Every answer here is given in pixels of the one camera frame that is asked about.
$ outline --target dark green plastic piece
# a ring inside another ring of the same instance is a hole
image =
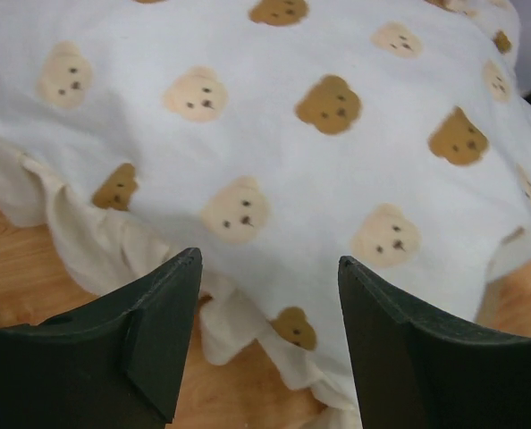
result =
[[[364,429],[531,428],[531,339],[445,313],[351,257],[339,290]]]
[[[0,429],[162,429],[176,409],[202,273],[187,249],[39,326],[0,329]]]

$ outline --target ruffled fabric edge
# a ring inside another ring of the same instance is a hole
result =
[[[46,224],[67,272],[98,296],[150,273],[182,250],[131,214],[92,206],[60,174],[1,138],[0,210],[19,227]],[[289,389],[310,388],[328,406],[303,429],[362,427],[357,405],[338,392],[305,350],[282,340],[230,279],[204,271],[201,294],[212,298],[200,310],[208,362],[224,365],[259,341]]]

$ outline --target bear face print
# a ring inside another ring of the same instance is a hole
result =
[[[494,42],[498,48],[498,51],[503,55],[512,50],[512,43],[508,39],[508,36],[506,36],[506,33],[504,33],[502,30],[496,33],[492,39],[492,42]]]
[[[377,47],[400,58],[417,58],[423,50],[422,42],[417,35],[399,22],[383,25],[371,37],[371,41]]]
[[[472,165],[488,150],[488,139],[456,107],[428,140],[433,154],[457,166]]]
[[[72,42],[56,45],[43,64],[39,96],[62,109],[81,105],[93,81],[92,67]]]
[[[305,0],[262,0],[250,11],[249,18],[255,23],[283,27],[297,24],[308,12]]]
[[[517,165],[516,169],[518,170],[519,184],[524,190],[524,195],[530,202],[531,206],[531,180],[527,176],[526,171],[520,165]]]
[[[316,349],[316,332],[301,308],[285,308],[271,324],[280,337],[294,346],[308,351]]]
[[[270,208],[254,178],[242,176],[220,190],[204,207],[202,223],[230,244],[252,241],[266,226]]]
[[[361,115],[360,98],[339,76],[325,76],[306,94],[295,112],[304,122],[327,135],[348,130]]]
[[[218,119],[228,103],[225,86],[207,67],[193,67],[164,93],[165,107],[193,122]]]
[[[391,204],[381,204],[350,241],[352,255],[377,268],[408,262],[420,249],[417,226]]]
[[[493,61],[488,61],[484,66],[483,77],[494,100],[501,103],[506,103],[510,100],[510,85],[504,79],[504,75]]]
[[[132,194],[139,188],[135,175],[134,165],[119,166],[95,192],[93,204],[99,208],[128,211]]]

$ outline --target white fabric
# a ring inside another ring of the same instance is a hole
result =
[[[208,360],[258,338],[291,388],[334,408],[312,427],[349,429],[341,255],[467,319],[487,280],[531,258],[518,16],[496,0],[461,13],[295,0],[297,21],[268,25],[281,1],[0,0],[0,206],[48,222],[73,277],[99,294],[201,248]],[[345,117],[324,122],[329,107]],[[137,171],[130,213],[91,206],[124,163]],[[491,264],[518,227],[516,257]]]

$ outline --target wooden surface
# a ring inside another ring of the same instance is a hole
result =
[[[491,294],[485,324],[531,336],[531,264]],[[92,299],[64,271],[45,227],[19,230],[0,214],[0,327],[38,324]],[[320,409],[308,392],[283,386],[257,344],[229,365],[210,366],[196,321],[172,429],[297,429]]]

